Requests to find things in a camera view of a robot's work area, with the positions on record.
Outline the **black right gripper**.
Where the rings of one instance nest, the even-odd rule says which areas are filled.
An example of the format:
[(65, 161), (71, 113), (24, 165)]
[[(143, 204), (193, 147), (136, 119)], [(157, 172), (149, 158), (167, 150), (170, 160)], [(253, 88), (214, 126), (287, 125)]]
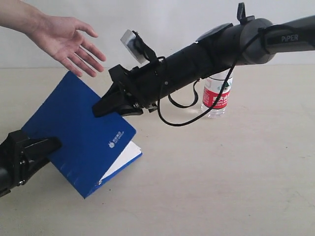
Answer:
[(105, 95), (93, 106), (93, 115), (97, 118), (110, 113), (123, 117), (140, 116), (143, 109), (156, 111), (158, 100), (162, 98), (160, 90), (167, 80), (167, 62), (154, 61), (131, 70), (120, 64), (109, 69), (112, 85)]

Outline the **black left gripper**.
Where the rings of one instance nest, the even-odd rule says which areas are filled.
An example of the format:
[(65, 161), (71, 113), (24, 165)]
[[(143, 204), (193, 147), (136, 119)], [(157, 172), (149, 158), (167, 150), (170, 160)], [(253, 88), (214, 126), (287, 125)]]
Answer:
[(46, 157), (61, 147), (62, 143), (57, 137), (29, 139), (22, 130), (10, 132), (0, 145), (0, 186), (25, 185), (50, 163)]

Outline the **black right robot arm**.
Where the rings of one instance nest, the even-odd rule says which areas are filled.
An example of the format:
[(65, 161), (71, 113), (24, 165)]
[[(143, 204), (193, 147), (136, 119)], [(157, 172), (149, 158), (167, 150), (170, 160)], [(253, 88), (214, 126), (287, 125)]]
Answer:
[(112, 85), (92, 106), (94, 116), (110, 113), (140, 115), (157, 109), (157, 101), (173, 92), (233, 66), (265, 64), (277, 53), (312, 51), (315, 18), (308, 16), (283, 24), (264, 18), (243, 17), (238, 25), (226, 23), (170, 56), (157, 56), (136, 31), (126, 31), (122, 43), (142, 67), (116, 65), (109, 70)]

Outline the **person's bare forearm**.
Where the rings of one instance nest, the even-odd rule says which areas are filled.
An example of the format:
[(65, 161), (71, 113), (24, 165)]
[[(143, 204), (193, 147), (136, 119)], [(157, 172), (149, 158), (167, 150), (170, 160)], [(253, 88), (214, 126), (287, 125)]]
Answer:
[(33, 33), (42, 19), (37, 8), (21, 0), (0, 1), (0, 26), (24, 34)]

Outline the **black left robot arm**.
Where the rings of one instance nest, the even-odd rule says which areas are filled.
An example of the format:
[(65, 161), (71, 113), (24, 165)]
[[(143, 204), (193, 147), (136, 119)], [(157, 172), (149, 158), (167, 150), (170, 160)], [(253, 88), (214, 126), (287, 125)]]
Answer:
[(23, 130), (8, 133), (0, 145), (0, 196), (25, 185), (50, 162), (48, 155), (61, 147), (57, 137), (32, 139)]

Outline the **person's open hand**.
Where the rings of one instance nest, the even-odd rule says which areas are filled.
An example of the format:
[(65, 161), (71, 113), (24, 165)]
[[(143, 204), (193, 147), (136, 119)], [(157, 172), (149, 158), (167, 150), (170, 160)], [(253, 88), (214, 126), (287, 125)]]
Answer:
[(43, 15), (25, 35), (76, 76), (82, 77), (85, 72), (93, 78), (104, 71), (101, 63), (106, 61), (106, 56), (83, 32), (92, 38), (98, 37), (90, 24), (75, 17)]

